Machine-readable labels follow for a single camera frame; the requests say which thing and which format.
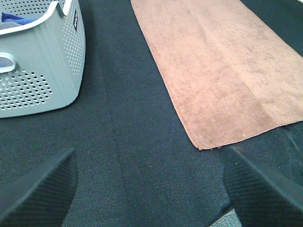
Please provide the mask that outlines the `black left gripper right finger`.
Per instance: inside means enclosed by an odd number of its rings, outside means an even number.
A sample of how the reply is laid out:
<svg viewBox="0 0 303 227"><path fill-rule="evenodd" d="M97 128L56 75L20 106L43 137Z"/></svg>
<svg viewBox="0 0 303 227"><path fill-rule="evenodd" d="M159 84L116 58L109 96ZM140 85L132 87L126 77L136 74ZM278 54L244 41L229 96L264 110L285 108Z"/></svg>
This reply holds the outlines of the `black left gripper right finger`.
<svg viewBox="0 0 303 227"><path fill-rule="evenodd" d="M223 182L242 226L303 225L303 187L243 149L228 148Z"/></svg>

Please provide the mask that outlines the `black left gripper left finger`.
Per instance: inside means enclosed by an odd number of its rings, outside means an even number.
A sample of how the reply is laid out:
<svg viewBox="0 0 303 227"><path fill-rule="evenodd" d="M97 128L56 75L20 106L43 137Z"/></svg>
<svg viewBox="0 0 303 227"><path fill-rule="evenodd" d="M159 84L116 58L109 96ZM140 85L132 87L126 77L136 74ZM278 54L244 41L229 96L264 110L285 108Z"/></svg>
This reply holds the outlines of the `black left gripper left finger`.
<svg viewBox="0 0 303 227"><path fill-rule="evenodd" d="M78 184L75 150L65 148L0 191L2 227L60 227Z"/></svg>

